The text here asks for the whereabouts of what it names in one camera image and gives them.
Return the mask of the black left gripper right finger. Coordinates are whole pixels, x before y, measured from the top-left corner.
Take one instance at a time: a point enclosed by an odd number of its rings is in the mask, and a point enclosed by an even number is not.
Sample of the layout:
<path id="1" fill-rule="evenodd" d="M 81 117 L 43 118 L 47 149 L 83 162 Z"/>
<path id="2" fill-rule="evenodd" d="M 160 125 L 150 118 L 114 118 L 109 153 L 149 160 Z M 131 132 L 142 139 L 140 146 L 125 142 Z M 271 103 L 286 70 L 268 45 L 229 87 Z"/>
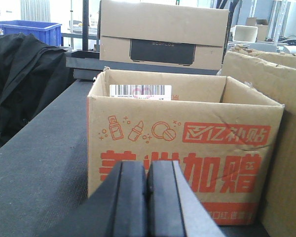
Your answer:
<path id="1" fill-rule="evenodd" d="M 148 172 L 150 237 L 223 237 L 189 187 L 177 161 L 154 161 Z"/>

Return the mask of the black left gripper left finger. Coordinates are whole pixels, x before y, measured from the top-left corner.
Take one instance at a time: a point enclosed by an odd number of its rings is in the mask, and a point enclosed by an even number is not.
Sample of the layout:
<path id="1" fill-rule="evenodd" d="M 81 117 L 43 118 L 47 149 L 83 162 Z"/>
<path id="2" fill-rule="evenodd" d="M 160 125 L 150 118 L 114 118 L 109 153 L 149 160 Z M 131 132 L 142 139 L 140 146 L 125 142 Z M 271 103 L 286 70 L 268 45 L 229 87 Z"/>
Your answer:
<path id="1" fill-rule="evenodd" d="M 73 237 L 145 237 L 146 175 L 138 161 L 118 162 L 74 214 Z"/>

